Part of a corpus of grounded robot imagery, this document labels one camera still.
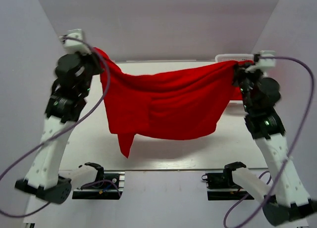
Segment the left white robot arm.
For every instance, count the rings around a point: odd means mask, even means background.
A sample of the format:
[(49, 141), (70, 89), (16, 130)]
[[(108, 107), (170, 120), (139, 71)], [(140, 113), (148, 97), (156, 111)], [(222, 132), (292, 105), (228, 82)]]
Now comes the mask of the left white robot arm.
[(66, 54), (57, 61), (41, 144), (26, 176), (16, 181), (17, 190), (48, 203), (62, 204), (74, 189), (104, 184), (99, 164), (87, 162), (68, 172), (59, 169), (70, 135), (81, 119), (92, 77), (102, 71), (95, 53)]

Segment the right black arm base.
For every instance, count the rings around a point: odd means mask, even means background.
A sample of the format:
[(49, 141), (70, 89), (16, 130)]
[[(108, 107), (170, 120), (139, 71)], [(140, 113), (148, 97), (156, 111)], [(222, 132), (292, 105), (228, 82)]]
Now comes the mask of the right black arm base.
[(201, 178), (207, 185), (208, 201), (238, 201), (244, 196), (246, 200), (254, 200), (240, 186), (229, 185), (223, 173), (206, 173)]

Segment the red t shirt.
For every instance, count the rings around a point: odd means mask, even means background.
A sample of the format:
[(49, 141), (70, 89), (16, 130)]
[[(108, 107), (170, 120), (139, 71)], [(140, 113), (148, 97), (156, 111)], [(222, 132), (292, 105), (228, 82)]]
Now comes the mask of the red t shirt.
[(100, 76), (109, 131), (117, 135), (121, 153), (128, 157), (135, 135), (190, 140), (215, 132), (235, 86), (238, 61), (154, 75), (123, 73), (101, 52), (109, 73)]

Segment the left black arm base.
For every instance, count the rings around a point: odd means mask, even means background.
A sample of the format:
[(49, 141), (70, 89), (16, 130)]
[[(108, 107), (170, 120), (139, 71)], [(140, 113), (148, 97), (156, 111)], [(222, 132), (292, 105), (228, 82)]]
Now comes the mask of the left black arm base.
[(103, 180), (92, 186), (73, 191), (73, 200), (119, 200), (123, 193), (124, 171), (105, 171)]

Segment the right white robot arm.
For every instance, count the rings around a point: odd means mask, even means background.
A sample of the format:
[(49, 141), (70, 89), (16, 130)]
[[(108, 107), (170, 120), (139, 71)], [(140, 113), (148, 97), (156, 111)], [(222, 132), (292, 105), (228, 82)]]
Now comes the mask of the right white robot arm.
[(284, 125), (274, 109), (281, 99), (280, 85), (265, 77), (260, 67), (250, 63), (234, 66), (246, 112), (245, 124), (260, 149), (272, 178), (268, 186), (241, 162), (224, 167), (224, 183), (239, 186), (261, 203), (261, 210), (274, 227), (306, 218), (317, 211), (317, 202), (304, 188), (290, 157)]

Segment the white plastic basket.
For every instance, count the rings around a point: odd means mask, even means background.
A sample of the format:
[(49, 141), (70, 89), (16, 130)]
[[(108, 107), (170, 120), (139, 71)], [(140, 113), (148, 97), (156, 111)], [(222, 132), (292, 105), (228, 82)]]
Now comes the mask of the white plastic basket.
[[(224, 61), (253, 61), (254, 56), (252, 54), (218, 54), (215, 57), (215, 62), (224, 62)], [(242, 104), (242, 100), (230, 100), (229, 103), (240, 103)]]

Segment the red t shirts in basket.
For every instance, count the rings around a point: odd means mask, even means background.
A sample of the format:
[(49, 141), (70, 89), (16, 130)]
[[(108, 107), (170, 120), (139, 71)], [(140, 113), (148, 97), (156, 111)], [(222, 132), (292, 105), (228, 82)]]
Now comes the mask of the red t shirts in basket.
[(235, 89), (230, 100), (242, 100), (242, 94), (239, 89)]

